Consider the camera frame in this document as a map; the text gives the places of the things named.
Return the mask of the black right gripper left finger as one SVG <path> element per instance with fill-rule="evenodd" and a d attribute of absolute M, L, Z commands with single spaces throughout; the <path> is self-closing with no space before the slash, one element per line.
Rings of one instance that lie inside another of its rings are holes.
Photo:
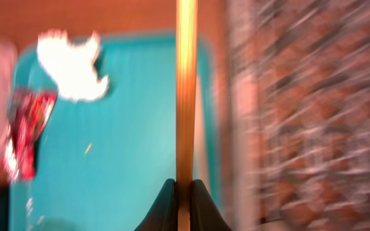
<path fill-rule="evenodd" d="M 145 218 L 135 231 L 177 231 L 178 192 L 176 182 L 165 181 Z"/>

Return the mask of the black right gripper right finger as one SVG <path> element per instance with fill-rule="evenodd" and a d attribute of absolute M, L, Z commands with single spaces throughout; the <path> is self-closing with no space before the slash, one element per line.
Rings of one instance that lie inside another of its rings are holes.
<path fill-rule="evenodd" d="M 202 180 L 192 181 L 189 206 L 191 231 L 232 231 Z"/>

